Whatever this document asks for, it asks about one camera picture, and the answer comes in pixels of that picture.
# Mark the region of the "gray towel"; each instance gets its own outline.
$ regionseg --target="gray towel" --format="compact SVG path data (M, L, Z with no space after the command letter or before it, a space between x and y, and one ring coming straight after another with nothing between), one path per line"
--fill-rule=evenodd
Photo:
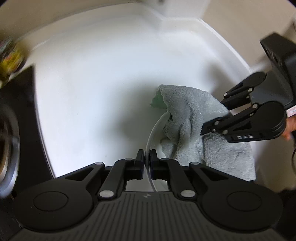
M151 106L166 104L170 119L163 131L162 151L181 165L197 161L232 176L255 180L254 158L248 142L228 143L220 134L200 136L202 124L228 114L211 94L195 88L160 85Z

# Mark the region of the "metal screw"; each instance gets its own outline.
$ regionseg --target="metal screw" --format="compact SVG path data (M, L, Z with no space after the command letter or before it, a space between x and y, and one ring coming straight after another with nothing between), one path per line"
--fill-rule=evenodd
M195 196L195 191L192 190L183 190L181 192L182 197L194 197Z
M103 190L103 191L100 191L99 195L101 197L108 198L108 197L113 197L114 196L114 192L112 192L111 190Z

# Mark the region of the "white plate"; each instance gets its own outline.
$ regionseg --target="white plate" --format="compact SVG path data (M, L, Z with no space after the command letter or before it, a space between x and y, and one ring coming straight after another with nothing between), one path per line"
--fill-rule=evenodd
M169 118L170 118L170 113L167 111L159 118L159 120L154 125L146 145L146 150L145 150L146 163L150 161L149 160L150 150L152 149L156 150L158 158L166 157L164 153L161 151L160 141L166 137L165 134L163 133L163 128L167 123L167 121L169 120ZM152 183L156 191L168 191L168 185L166 181L152 180Z

